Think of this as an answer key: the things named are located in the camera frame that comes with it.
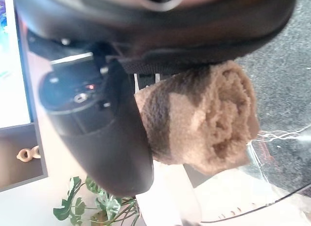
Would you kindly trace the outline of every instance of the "black handle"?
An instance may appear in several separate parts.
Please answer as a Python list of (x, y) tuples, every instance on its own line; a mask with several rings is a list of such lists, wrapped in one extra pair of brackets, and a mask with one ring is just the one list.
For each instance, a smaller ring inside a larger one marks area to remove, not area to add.
[[(77, 68), (70, 66), (73, 74), (79, 73)], [(129, 76), (117, 61), (107, 68), (101, 77), (81, 86), (75, 82), (75, 87), (66, 78), (51, 84), (51, 76), (55, 82), (58, 73), (54, 71), (42, 81), (40, 97), (56, 130), (86, 172), (108, 192), (133, 196), (147, 191), (153, 183), (151, 150)], [(85, 85), (94, 89), (85, 91)], [(66, 100), (56, 101), (57, 108), (52, 105), (51, 87), (53, 92), (65, 91)], [(80, 103), (75, 101), (79, 94), (86, 95)]]

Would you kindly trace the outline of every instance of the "monitor screen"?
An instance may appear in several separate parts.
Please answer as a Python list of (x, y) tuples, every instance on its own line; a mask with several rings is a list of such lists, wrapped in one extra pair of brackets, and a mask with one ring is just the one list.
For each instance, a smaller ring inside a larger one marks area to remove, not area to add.
[(31, 122), (13, 0), (0, 0), (0, 128)]

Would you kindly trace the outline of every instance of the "rolled towel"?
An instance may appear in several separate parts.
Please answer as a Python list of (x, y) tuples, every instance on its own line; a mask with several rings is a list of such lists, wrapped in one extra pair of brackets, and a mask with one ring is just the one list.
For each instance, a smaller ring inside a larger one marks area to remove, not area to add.
[(256, 137), (252, 83), (233, 61), (189, 70), (135, 94), (153, 157), (216, 174), (248, 162)]

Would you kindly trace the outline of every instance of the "white wall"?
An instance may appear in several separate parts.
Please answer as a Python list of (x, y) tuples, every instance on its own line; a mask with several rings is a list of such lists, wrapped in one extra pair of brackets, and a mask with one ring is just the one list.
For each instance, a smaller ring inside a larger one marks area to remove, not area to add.
[[(67, 226), (69, 221), (58, 221), (52, 213), (66, 197), (69, 178), (86, 173), (73, 159), (56, 134), (42, 106), (38, 103), (37, 87), (42, 75), (50, 70), (48, 61), (29, 54), (36, 110), (49, 177), (0, 193), (1, 226)], [(86, 203), (91, 195), (84, 190)]]

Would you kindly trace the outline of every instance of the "green leaf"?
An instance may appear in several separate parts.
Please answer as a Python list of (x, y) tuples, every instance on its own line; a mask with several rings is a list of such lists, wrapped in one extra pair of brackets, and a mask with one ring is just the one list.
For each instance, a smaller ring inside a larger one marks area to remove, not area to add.
[(103, 210), (106, 212), (106, 204), (105, 204), (105, 201), (103, 201), (101, 198), (96, 198), (95, 199), (95, 203), (96, 203), (96, 206), (97, 208)]
[(105, 191), (101, 191), (95, 202), (99, 209), (107, 212), (108, 220), (112, 220), (120, 211), (122, 199), (112, 194), (108, 197)]
[(58, 220), (65, 220), (69, 217), (69, 211), (70, 211), (70, 206), (68, 207), (67, 204), (62, 203), (62, 206), (64, 208), (53, 208), (53, 214)]
[(121, 201), (122, 199), (110, 195), (108, 201), (106, 201), (106, 211), (108, 220), (113, 219), (116, 216), (116, 214), (119, 213), (121, 208)]
[(81, 215), (75, 215), (70, 211), (70, 216), (71, 216), (70, 222), (73, 226), (76, 225), (81, 226), (82, 224)]
[(53, 214), (58, 220), (62, 221), (69, 217), (73, 198), (79, 191), (80, 186), (81, 186), (81, 179), (78, 176), (70, 179), (70, 189), (68, 191), (68, 198), (67, 200), (65, 199), (62, 200), (63, 208), (53, 209)]
[(75, 213), (76, 215), (83, 215), (85, 212), (86, 204), (82, 202), (82, 198), (77, 198)]
[(97, 183), (90, 176), (86, 177), (86, 187), (92, 193), (99, 193), (102, 190), (102, 188), (97, 185)]

